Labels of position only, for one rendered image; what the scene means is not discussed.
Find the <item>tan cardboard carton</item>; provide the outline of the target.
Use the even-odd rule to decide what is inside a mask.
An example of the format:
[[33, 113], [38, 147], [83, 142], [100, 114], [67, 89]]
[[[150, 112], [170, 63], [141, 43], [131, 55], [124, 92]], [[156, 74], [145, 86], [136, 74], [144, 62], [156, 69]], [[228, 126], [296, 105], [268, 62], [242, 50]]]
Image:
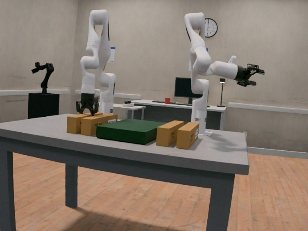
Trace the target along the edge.
[[[96, 113], [94, 116], [103, 115], [103, 113]], [[72, 115], [67, 117], [67, 133], [81, 133], [82, 118], [90, 117], [91, 113], [84, 113], [79, 115]]]
[[157, 127], [156, 145], [168, 147], [177, 141], [177, 131], [184, 126], [184, 121], [172, 121]]
[[179, 149], [189, 149], [198, 139], [199, 123], [189, 122], [177, 131], [177, 146]]
[[118, 114], [104, 114], [82, 118], [81, 135], [93, 136], [96, 135], [98, 125], [104, 125], [118, 121]]

